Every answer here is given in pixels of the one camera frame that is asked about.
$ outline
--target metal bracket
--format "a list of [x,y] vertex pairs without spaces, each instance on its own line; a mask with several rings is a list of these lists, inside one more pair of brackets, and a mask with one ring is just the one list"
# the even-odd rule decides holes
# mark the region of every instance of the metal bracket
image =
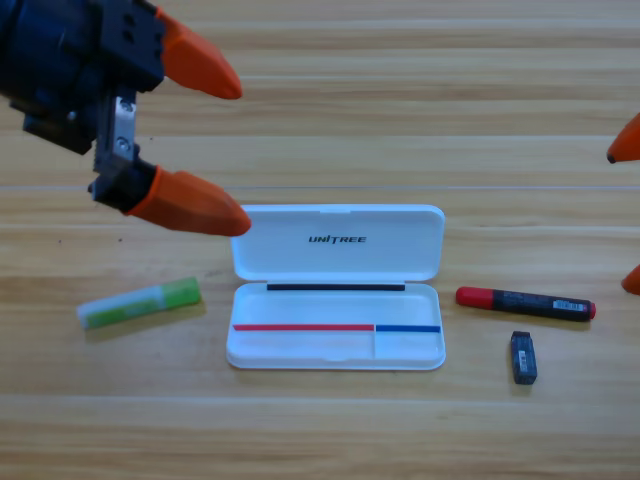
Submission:
[[115,178],[135,159],[136,92],[127,87],[108,91],[98,105],[96,158],[93,170]]

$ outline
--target red marker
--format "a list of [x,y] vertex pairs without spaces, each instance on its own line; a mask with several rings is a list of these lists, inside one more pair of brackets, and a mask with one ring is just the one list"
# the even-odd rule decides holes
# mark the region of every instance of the red marker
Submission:
[[559,318],[574,322],[588,322],[596,316],[596,305],[588,300],[490,288],[460,287],[456,292],[456,302],[467,307]]

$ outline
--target unitree logo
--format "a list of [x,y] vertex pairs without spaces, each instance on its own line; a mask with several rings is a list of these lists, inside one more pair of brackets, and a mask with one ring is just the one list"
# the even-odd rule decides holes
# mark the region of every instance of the unitree logo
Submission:
[[365,243],[367,237],[334,237],[327,235],[326,237],[309,237],[309,243]]

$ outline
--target case lid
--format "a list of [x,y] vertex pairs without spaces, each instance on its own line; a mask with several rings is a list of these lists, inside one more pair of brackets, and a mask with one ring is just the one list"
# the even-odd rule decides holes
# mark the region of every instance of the case lid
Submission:
[[275,282],[404,282],[433,278],[445,216],[431,205],[248,205],[231,240],[236,273]]

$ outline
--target blue stripe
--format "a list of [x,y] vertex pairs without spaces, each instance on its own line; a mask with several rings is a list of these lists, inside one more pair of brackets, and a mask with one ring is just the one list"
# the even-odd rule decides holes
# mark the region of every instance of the blue stripe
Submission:
[[376,332],[440,333],[441,327],[426,325],[376,325]]

